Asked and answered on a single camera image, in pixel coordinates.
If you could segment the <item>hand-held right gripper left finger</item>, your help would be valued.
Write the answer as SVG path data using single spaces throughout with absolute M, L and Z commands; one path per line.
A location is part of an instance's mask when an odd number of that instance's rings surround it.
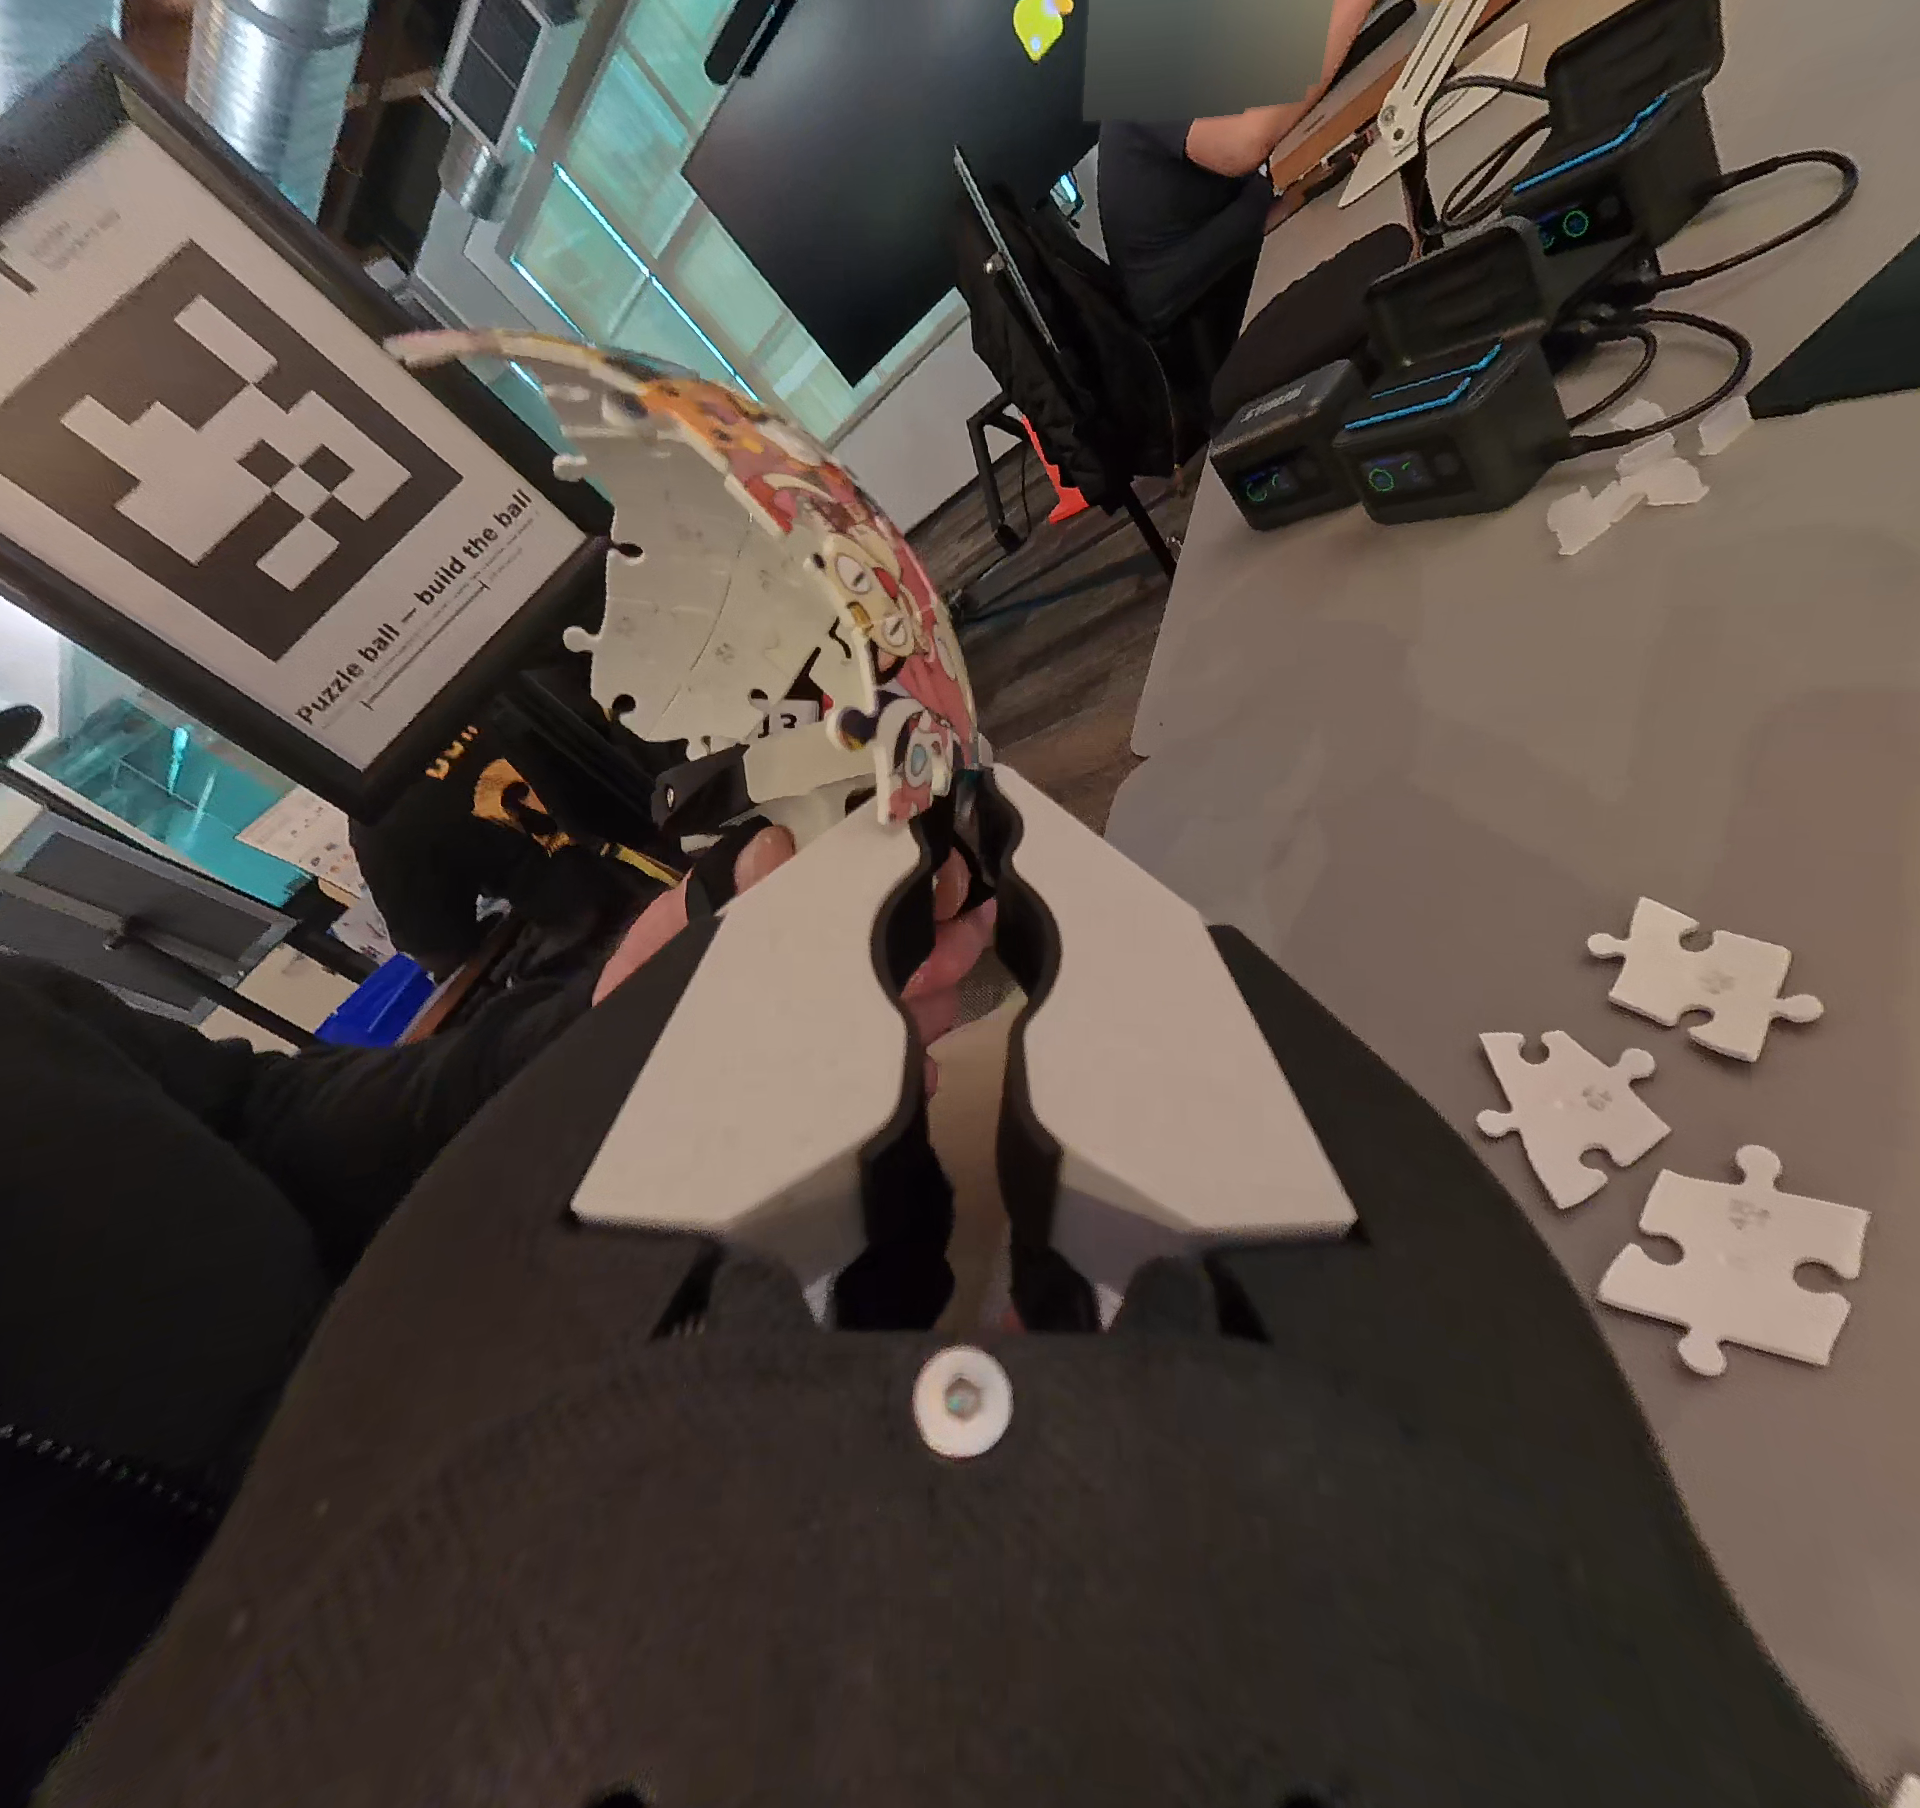
M 952 1192 L 900 987 L 931 945 L 942 835 L 869 805 L 694 924 L 577 1223 L 779 1263 L 838 1327 L 940 1321 Z

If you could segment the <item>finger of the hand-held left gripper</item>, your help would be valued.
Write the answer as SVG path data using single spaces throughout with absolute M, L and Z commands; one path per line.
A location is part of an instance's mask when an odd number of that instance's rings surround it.
M 802 797 L 870 774 L 874 720 L 820 717 L 795 726 L 775 726 L 749 741 L 742 760 L 749 797 Z

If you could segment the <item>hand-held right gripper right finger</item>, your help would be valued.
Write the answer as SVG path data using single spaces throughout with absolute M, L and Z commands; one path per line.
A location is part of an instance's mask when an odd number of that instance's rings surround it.
M 1023 993 L 996 1125 L 1021 1324 L 1098 1331 L 1161 1259 L 1350 1235 L 1204 916 L 1009 767 L 980 774 L 975 821 Z

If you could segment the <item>partly built puzzle ball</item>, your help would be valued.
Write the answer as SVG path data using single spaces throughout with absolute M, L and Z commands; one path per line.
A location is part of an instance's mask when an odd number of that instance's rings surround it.
M 743 740 L 754 698 L 877 713 L 877 794 L 910 821 L 994 762 L 948 604 L 905 536 L 803 429 L 647 357 L 530 331 L 399 333 L 414 376 L 451 361 L 529 371 L 567 447 L 561 480 L 615 508 L 590 692 L 638 740 Z

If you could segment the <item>puzzle pieces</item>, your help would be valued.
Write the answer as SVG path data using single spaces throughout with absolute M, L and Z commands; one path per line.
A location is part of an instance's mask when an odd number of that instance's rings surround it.
M 1811 1026 L 1825 1002 L 1790 985 L 1789 945 L 1699 921 L 1649 895 L 1622 931 L 1596 931 L 1588 957 L 1615 969 L 1608 1002 L 1703 1054 L 1743 1067 L 1774 1026 Z M 1564 1029 L 1485 1031 L 1479 1049 L 1499 1102 L 1477 1113 L 1486 1140 L 1514 1140 L 1550 1206 L 1597 1197 L 1611 1171 L 1641 1165 L 1670 1123 L 1645 1097 L 1658 1060 L 1644 1047 L 1604 1058 Z M 1868 1210 L 1792 1192 L 1762 1144 L 1735 1149 L 1729 1176 L 1672 1168 L 1647 1185 L 1636 1235 L 1597 1282 L 1597 1302 L 1676 1331 L 1676 1358 L 1699 1378 L 1727 1372 L 1729 1350 L 1829 1366 L 1852 1302 L 1810 1290 L 1823 1271 L 1856 1282 Z

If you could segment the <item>black yellow bag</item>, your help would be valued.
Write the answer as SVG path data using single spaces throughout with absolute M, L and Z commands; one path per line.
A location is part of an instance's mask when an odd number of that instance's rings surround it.
M 659 834 L 659 776 L 684 748 L 638 740 L 545 692 L 463 724 L 350 842 L 393 947 L 445 981 L 503 908 L 567 960 L 607 955 L 684 872 Z

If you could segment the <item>red plastic object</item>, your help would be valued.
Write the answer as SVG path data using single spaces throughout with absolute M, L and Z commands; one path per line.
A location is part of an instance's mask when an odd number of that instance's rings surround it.
M 1069 477 L 1065 477 L 1063 471 L 1048 458 L 1035 424 L 1025 415 L 1021 415 L 1021 424 L 1054 491 L 1054 507 L 1048 512 L 1048 525 L 1067 525 L 1089 514 L 1091 500 L 1087 500 L 1079 490 L 1070 487 Z

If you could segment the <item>blue storage bin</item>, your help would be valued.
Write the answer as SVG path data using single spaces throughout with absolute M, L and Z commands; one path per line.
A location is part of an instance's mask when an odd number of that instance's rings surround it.
M 436 979 L 413 957 L 393 955 L 321 1022 L 316 1041 L 352 1049 L 391 1047 L 433 993 Z

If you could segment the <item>black office chair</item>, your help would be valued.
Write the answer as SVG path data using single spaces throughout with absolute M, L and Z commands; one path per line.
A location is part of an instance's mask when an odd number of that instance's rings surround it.
M 1204 447 L 1205 397 L 1169 369 L 1116 273 L 1054 205 L 1025 211 L 1007 186 L 978 181 L 960 147 L 952 166 L 966 202 L 953 222 L 957 289 L 1002 410 L 1025 415 L 1069 485 L 1134 525 L 1175 572 L 1136 481 L 1175 477 Z

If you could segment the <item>framed black white marker sign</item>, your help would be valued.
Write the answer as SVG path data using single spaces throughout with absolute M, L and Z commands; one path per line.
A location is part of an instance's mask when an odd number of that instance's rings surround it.
M 353 818 L 553 643 L 611 508 L 111 34 L 2 126 L 4 596 Z

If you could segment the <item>black round pad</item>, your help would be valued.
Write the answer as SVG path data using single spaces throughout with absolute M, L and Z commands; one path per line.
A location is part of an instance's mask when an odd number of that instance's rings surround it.
M 1285 286 L 1236 335 L 1212 379 L 1212 415 L 1223 424 L 1240 408 L 1330 363 L 1369 357 L 1364 298 L 1414 259 L 1403 225 L 1385 225 L 1342 248 Z

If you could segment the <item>metal vent grille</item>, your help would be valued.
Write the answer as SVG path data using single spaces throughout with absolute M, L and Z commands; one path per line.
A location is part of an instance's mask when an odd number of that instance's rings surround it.
M 540 58 L 562 36 L 542 0 L 463 0 L 433 85 L 433 106 L 498 150 L 516 127 Z

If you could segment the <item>dark flat panel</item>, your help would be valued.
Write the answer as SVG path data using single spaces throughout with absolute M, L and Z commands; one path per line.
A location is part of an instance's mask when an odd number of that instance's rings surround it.
M 1918 253 L 1912 237 L 1748 394 L 1755 420 L 1918 390 Z

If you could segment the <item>black wall screen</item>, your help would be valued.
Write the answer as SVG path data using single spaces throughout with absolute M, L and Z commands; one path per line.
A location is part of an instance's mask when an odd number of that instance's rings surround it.
M 850 383 L 955 286 L 962 152 L 1030 207 L 1091 147 L 1084 0 L 794 0 L 684 175 Z

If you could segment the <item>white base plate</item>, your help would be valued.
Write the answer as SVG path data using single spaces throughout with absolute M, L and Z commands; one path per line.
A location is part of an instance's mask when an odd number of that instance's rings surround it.
M 1424 114 L 1429 146 L 1451 135 L 1495 98 L 1495 88 L 1474 85 L 1465 81 L 1468 76 L 1495 81 L 1519 80 L 1529 32 L 1531 25 L 1526 24 L 1510 30 L 1471 67 L 1453 71 L 1429 94 L 1430 106 Z M 1419 110 L 1411 101 L 1400 101 L 1383 108 L 1371 146 L 1339 194 L 1339 209 L 1350 209 L 1414 159 L 1419 152 L 1419 127 Z

